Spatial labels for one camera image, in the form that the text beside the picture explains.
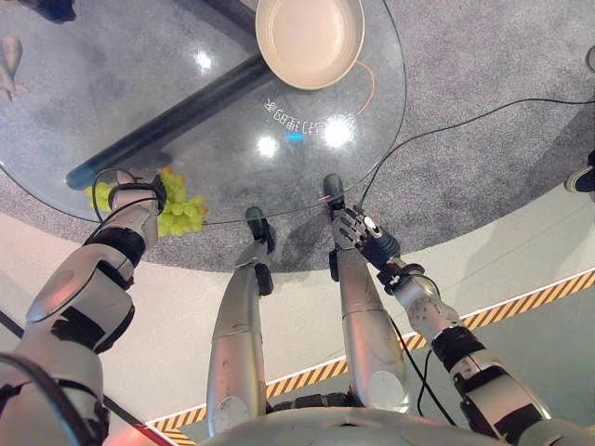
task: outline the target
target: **shoe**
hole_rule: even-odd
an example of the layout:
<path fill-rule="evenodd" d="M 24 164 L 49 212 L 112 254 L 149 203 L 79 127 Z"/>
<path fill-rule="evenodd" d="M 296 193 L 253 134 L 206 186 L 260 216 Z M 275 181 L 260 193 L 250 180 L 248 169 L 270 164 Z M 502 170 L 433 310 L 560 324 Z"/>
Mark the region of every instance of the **shoe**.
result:
<path fill-rule="evenodd" d="M 267 253 L 272 253 L 276 244 L 275 231 L 264 217 L 264 213 L 259 207 L 248 207 L 245 210 L 245 217 L 252 218 L 248 220 L 248 227 L 252 231 L 254 240 L 265 240 L 268 244 Z"/>
<path fill-rule="evenodd" d="M 574 172 L 564 181 L 564 187 L 569 192 L 595 191 L 595 170 L 592 165 L 587 165 Z"/>
<path fill-rule="evenodd" d="M 323 193 L 326 197 L 336 197 L 334 200 L 328 202 L 328 211 L 331 215 L 331 220 L 339 211 L 345 210 L 345 197 L 343 196 L 343 181 L 337 174 L 330 174 L 324 177 Z"/>

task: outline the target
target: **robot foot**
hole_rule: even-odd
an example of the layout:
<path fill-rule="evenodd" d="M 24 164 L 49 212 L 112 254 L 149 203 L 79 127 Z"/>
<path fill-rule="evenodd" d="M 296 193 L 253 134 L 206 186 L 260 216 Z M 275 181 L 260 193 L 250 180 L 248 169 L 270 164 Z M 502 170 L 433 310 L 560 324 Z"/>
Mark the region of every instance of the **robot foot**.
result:
<path fill-rule="evenodd" d="M 259 207 L 248 207 L 245 217 L 248 218 L 248 227 L 252 231 L 254 240 L 265 240 L 269 246 L 267 252 L 271 254 L 275 250 L 275 230 L 269 225 L 264 213 Z"/>
<path fill-rule="evenodd" d="M 329 174 L 324 177 L 323 181 L 323 192 L 324 195 L 333 198 L 328 202 L 328 211 L 331 216 L 331 220 L 334 220 L 337 214 L 341 214 L 345 210 L 345 197 L 343 196 L 343 181 L 337 174 Z"/>

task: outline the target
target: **silver robot leg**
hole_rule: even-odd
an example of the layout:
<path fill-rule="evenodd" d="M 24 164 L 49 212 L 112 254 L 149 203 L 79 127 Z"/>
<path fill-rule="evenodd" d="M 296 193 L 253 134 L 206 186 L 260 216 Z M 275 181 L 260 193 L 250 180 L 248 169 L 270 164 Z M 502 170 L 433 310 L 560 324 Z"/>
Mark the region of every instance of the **silver robot leg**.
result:
<path fill-rule="evenodd" d="M 258 300 L 271 292 L 267 250 L 262 240 L 245 249 L 219 307 L 206 392 L 211 437 L 266 412 Z"/>
<path fill-rule="evenodd" d="M 337 268 L 351 390 L 366 407 L 404 412 L 403 354 L 365 259 L 355 249 L 338 250 Z"/>

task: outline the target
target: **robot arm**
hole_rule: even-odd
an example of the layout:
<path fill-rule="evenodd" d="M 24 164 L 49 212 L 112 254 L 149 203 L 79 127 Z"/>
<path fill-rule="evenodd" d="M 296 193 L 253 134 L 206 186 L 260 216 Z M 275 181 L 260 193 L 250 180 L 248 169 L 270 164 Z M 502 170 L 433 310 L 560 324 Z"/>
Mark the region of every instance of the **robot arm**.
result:
<path fill-rule="evenodd" d="M 51 276 L 27 312 L 14 353 L 33 361 L 61 387 L 101 444 L 108 433 L 98 355 L 124 333 L 134 316 L 126 290 L 134 268 L 157 240 L 165 202 L 159 177 L 113 191 L 114 212 Z M 0 368 L 0 444 L 68 444 L 43 394 L 16 369 Z"/>
<path fill-rule="evenodd" d="M 582 429 L 552 420 L 543 401 L 466 328 L 444 304 L 417 264 L 397 257 L 398 243 L 374 221 L 348 210 L 340 233 L 378 270 L 389 295 L 403 305 L 411 327 L 431 345 L 461 396 L 461 410 L 475 432 L 520 445 L 593 444 Z"/>

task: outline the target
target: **glass tabletop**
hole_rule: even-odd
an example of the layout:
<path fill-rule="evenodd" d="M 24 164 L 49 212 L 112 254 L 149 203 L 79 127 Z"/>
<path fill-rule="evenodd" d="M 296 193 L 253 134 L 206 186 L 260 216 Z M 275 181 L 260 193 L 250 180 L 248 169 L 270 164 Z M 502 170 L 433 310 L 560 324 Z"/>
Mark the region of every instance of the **glass tabletop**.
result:
<path fill-rule="evenodd" d="M 255 203 L 267 214 L 316 204 L 325 175 L 361 181 L 403 119 L 398 35 L 383 1 L 363 4 L 358 61 L 313 92 L 272 74 L 254 11 L 236 0 L 81 2 L 61 26 L 7 4 L 0 29 L 22 42 L 15 80 L 29 91 L 0 105 L 0 165 L 87 219 L 83 189 L 114 166 L 150 177 L 170 165 L 205 197 L 209 222 Z"/>

